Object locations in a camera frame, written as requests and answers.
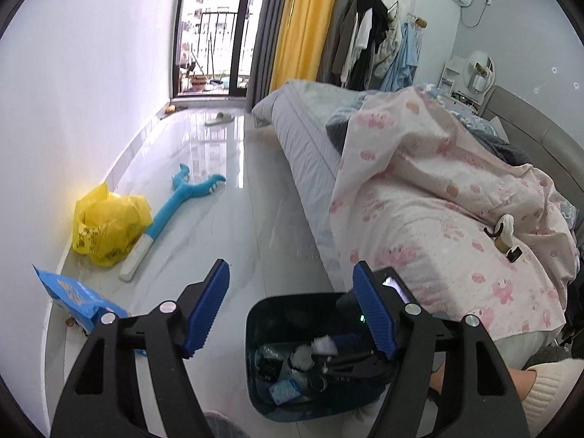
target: slipper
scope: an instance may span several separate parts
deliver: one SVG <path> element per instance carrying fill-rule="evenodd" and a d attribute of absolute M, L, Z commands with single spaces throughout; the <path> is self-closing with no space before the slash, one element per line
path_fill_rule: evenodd
<path fill-rule="evenodd" d="M 233 122 L 233 121 L 234 121 L 233 115 L 219 112 L 219 113 L 217 113 L 217 116 L 215 118 L 205 120 L 205 125 L 207 127 L 211 127 L 213 125 L 219 125 L 219 124 L 229 123 L 229 122 Z"/>

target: silver screw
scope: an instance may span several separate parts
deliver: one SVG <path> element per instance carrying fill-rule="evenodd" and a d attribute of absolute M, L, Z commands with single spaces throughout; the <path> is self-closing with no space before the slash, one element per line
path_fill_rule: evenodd
<path fill-rule="evenodd" d="M 408 303 L 405 306 L 405 312 L 412 316 L 418 316 L 422 312 L 422 309 L 415 303 Z"/>
<path fill-rule="evenodd" d="M 478 319 L 475 315 L 468 315 L 466 318 L 464 318 L 464 321 L 471 327 L 477 327 L 479 324 L 481 324 L 481 320 Z"/>
<path fill-rule="evenodd" d="M 116 320 L 116 315 L 113 313 L 106 313 L 101 317 L 103 324 L 112 324 Z"/>
<path fill-rule="evenodd" d="M 174 301 L 165 301 L 160 305 L 160 311 L 162 313 L 172 313 L 176 310 L 176 303 Z"/>

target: blue plush toy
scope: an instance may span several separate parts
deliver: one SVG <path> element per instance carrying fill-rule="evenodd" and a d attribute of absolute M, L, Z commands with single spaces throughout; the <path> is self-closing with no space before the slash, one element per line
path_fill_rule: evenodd
<path fill-rule="evenodd" d="M 153 223 L 144 231 L 126 260 L 124 260 L 120 271 L 120 278 L 122 280 L 132 280 L 136 269 L 142 260 L 144 260 L 151 245 L 160 235 L 164 226 L 168 223 L 182 203 L 192 197 L 208 196 L 208 194 L 212 194 L 217 188 L 218 182 L 226 181 L 224 176 L 214 174 L 208 180 L 200 182 L 199 184 L 189 184 L 186 182 L 189 172 L 190 170 L 188 166 L 183 164 L 180 165 L 179 173 L 172 178 L 174 194 L 170 196 L 170 199 L 167 200 L 165 205 L 163 205 L 156 216 L 154 216 Z"/>

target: blue plastic bag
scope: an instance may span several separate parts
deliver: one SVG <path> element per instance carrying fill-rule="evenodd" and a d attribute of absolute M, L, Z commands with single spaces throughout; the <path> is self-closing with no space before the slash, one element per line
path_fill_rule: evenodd
<path fill-rule="evenodd" d="M 87 334 L 92 332 L 97 321 L 108 311 L 115 313 L 119 318 L 129 316 L 126 310 L 73 278 L 45 272 L 36 267 L 34 270 L 53 301 L 65 308 Z"/>

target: yellow plastic bag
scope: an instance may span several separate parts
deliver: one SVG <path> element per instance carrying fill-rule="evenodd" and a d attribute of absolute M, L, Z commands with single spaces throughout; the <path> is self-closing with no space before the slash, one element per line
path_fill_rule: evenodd
<path fill-rule="evenodd" d="M 111 267 L 128 256 L 151 223 L 144 196 L 119 196 L 103 183 L 75 204 L 73 250 Z"/>

